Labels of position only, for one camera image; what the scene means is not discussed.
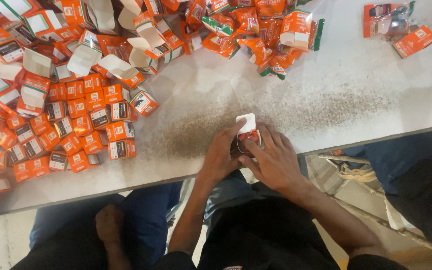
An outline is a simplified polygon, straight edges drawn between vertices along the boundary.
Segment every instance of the orange plastic packet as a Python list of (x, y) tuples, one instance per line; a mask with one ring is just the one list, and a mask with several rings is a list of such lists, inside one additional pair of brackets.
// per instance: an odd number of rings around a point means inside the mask
[(236, 7), (231, 9), (229, 15), (240, 23), (240, 27), (236, 30), (237, 33), (259, 35), (259, 20), (256, 8)]
[(238, 52), (240, 46), (234, 42), (238, 37), (237, 33), (233, 33), (231, 36), (217, 36), (215, 33), (209, 34), (205, 40), (201, 43), (206, 49), (221, 54), (225, 58), (231, 59), (236, 52)]
[(259, 37), (267, 47), (273, 49), (279, 46), (279, 35), (282, 26), (283, 21), (279, 19), (259, 21)]
[(240, 46), (246, 45), (252, 50), (253, 55), (249, 61), (260, 67), (264, 67), (273, 56), (273, 50), (266, 47), (265, 42), (260, 38), (238, 39), (237, 43)]
[(256, 11), (260, 19), (276, 19), (283, 17), (285, 0), (255, 0)]

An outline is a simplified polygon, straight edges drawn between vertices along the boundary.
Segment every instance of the orange packaging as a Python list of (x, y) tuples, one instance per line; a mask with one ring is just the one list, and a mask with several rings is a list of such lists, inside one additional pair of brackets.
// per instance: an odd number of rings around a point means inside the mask
[(8, 124), (8, 127), (10, 129), (15, 129), (26, 124), (26, 120), (18, 115), (16, 117), (9, 118), (8, 120), (6, 120), (6, 123)]
[(74, 119), (72, 121), (72, 126), (74, 128), (74, 133), (80, 137), (85, 136), (86, 134), (94, 130), (93, 125), (91, 123), (91, 118), (89, 117), (88, 114)]
[(254, 2), (260, 19), (275, 19), (283, 17), (286, 1), (255, 0)]
[(97, 91), (97, 92), (86, 94), (86, 101), (88, 103), (88, 110), (90, 112), (99, 108), (106, 107), (106, 102), (104, 102), (103, 91)]
[(101, 74), (91, 74), (84, 77), (84, 93), (89, 94), (92, 92), (102, 91), (104, 87), (110, 85), (108, 79), (103, 78)]
[(61, 145), (69, 156), (73, 156), (77, 152), (83, 150), (81, 139), (74, 133), (69, 134), (64, 140), (62, 140)]
[(129, 91), (126, 90), (121, 84), (107, 86), (103, 89), (104, 102), (111, 104), (120, 101), (130, 101)]
[(109, 159), (122, 160), (136, 156), (136, 145), (133, 140), (121, 140), (109, 143)]
[(88, 113), (88, 107), (86, 106), (86, 99), (78, 98), (75, 100), (68, 101), (69, 115), (72, 119), (84, 116)]
[(83, 99), (85, 97), (85, 83), (83, 81), (69, 82), (66, 84), (66, 98), (70, 100)]
[(63, 152), (51, 152), (49, 156), (49, 169), (54, 171), (65, 172), (69, 170), (71, 167), (69, 166), (69, 156)]
[(396, 41), (393, 48), (401, 58), (407, 58), (432, 44), (432, 31), (425, 25)]
[(33, 168), (31, 165), (33, 162), (26, 161), (14, 166), (14, 175), (16, 176), (16, 181), (23, 182), (30, 178), (33, 178)]
[(29, 163), (31, 163), (30, 166), (33, 169), (33, 171), (31, 172), (33, 177), (39, 177), (39, 176), (51, 174), (49, 160), (50, 160), (49, 156), (44, 156), (35, 159), (33, 161), (28, 161)]
[(38, 117), (34, 117), (29, 121), (29, 123), (31, 124), (31, 127), (33, 128), (34, 134), (36, 134), (36, 136), (40, 136), (41, 134), (52, 128), (51, 123), (45, 113)]
[(266, 46), (271, 49), (277, 49), (279, 46), (279, 35), (283, 21), (280, 19), (270, 19), (259, 21), (259, 37), (264, 41)]
[(73, 173), (79, 173), (86, 169), (93, 169), (99, 166), (98, 155), (87, 155), (81, 151), (69, 157), (69, 165)]
[(260, 26), (256, 8), (236, 8), (229, 14), (240, 24), (237, 33), (259, 35)]
[(104, 132), (92, 132), (86, 137), (82, 138), (84, 152), (89, 154), (101, 154), (108, 150), (108, 135)]
[(43, 144), (43, 147), (46, 151), (51, 151), (55, 147), (58, 146), (58, 144), (61, 143), (61, 139), (58, 136), (58, 133), (54, 128), (49, 128), (46, 132), (44, 132), (39, 139), (41, 140), (41, 143)]
[(0, 61), (5, 64), (23, 59), (23, 46), (10, 33), (0, 27)]
[(49, 87), (50, 101), (65, 101), (67, 95), (66, 83), (52, 84)]
[(238, 39), (237, 43), (240, 46), (246, 45), (252, 50), (253, 55), (249, 58), (249, 61), (260, 67), (264, 67), (273, 56), (273, 51), (266, 47), (265, 42), (260, 38)]
[(135, 138), (135, 128), (133, 124), (125, 121), (107, 125), (106, 132), (110, 142)]
[(238, 33), (231, 36), (220, 37), (215, 33), (209, 34), (201, 43), (206, 49), (218, 53), (225, 58), (231, 59), (239, 50), (239, 46), (234, 41), (238, 38)]

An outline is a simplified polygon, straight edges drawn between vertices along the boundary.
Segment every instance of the orange box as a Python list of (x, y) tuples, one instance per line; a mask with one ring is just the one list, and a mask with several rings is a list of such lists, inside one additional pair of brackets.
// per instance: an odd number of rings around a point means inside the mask
[(55, 122), (54, 128), (56, 129), (57, 135), (61, 139), (74, 132), (73, 125), (71, 124), (71, 119), (68, 116)]
[(136, 156), (136, 146), (133, 140), (121, 140), (109, 143), (109, 159), (122, 160), (134, 158)]
[(38, 137), (34, 137), (28, 142), (23, 143), (22, 147), (24, 148), (26, 156), (28, 156), (29, 160), (33, 160), (45, 153), (43, 144)]
[(70, 169), (68, 154), (54, 151), (49, 156), (49, 168), (55, 171), (65, 172)]
[(26, 120), (22, 116), (18, 115), (16, 117), (9, 118), (6, 120), (6, 123), (10, 129), (15, 129), (26, 124)]
[(69, 134), (64, 140), (62, 140), (61, 145), (69, 156), (73, 156), (77, 152), (83, 150), (81, 139), (74, 133)]
[(66, 83), (52, 84), (49, 87), (49, 100), (50, 101), (65, 101), (68, 90), (66, 89)]
[(91, 124), (91, 118), (87, 114), (74, 119), (72, 121), (72, 126), (74, 128), (74, 133), (80, 137), (85, 136), (94, 130), (93, 125)]
[(124, 121), (107, 125), (106, 132), (110, 142), (135, 138), (135, 128), (133, 124)]
[(11, 165), (22, 163), (28, 159), (25, 149), (19, 143), (7, 150), (6, 155)]
[(92, 111), (89, 116), (96, 130), (106, 130), (106, 126), (111, 124), (111, 114), (107, 107)]
[(49, 156), (44, 156), (33, 161), (28, 161), (31, 163), (31, 167), (33, 169), (33, 177), (49, 175), (51, 173), (49, 160)]
[(135, 108), (129, 105), (128, 101), (121, 101), (111, 104), (111, 121), (138, 121), (138, 113)]
[(111, 104), (120, 101), (130, 101), (131, 97), (129, 91), (126, 90), (121, 84), (107, 86), (103, 89), (104, 101), (106, 104)]
[(85, 83), (83, 81), (70, 82), (66, 84), (66, 98), (68, 100), (83, 99), (85, 97)]
[(35, 137), (35, 132), (30, 123), (25, 123), (24, 125), (16, 128), (14, 132), (16, 133), (16, 136), (18, 137), (18, 140), (21, 144), (24, 144)]
[(39, 136), (52, 128), (51, 123), (45, 113), (38, 117), (34, 117), (29, 121), (29, 123), (31, 124), (36, 136)]
[(432, 44), (432, 31), (425, 25), (396, 41), (393, 48), (401, 58), (407, 58)]
[(31, 167), (32, 164), (33, 162), (26, 161), (14, 166), (14, 175), (16, 176), (16, 181), (23, 182), (33, 178), (33, 168)]
[(110, 85), (107, 78), (99, 73), (90, 74), (83, 78), (84, 80), (84, 93), (93, 93), (97, 91), (103, 91), (103, 88)]
[(159, 107), (154, 98), (143, 90), (134, 95), (130, 104), (142, 116), (150, 116)]
[(68, 103), (64, 101), (47, 103), (45, 112), (49, 121), (61, 120), (68, 115)]
[(89, 154), (101, 154), (108, 150), (108, 135), (104, 132), (92, 132), (82, 139), (84, 152)]
[(86, 169), (93, 169), (99, 166), (98, 155), (87, 155), (81, 151), (69, 157), (69, 165), (73, 173), (79, 173)]
[(16, 136), (16, 134), (9, 128), (5, 128), (1, 133), (1, 138), (0, 138), (1, 147), (3, 147), (4, 150), (9, 150), (17, 143), (18, 143), (18, 137)]
[(94, 111), (99, 108), (106, 107), (106, 102), (104, 102), (103, 91), (97, 91), (97, 92), (86, 94), (86, 101), (88, 103), (89, 111)]
[(0, 61), (5, 64), (23, 59), (23, 46), (10, 33), (0, 27)]
[(50, 127), (46, 132), (44, 132), (39, 137), (39, 139), (41, 140), (41, 143), (43, 144), (43, 147), (46, 151), (53, 150), (61, 142), (58, 133), (53, 127)]
[(86, 99), (78, 98), (68, 101), (68, 110), (72, 119), (86, 115), (88, 113)]

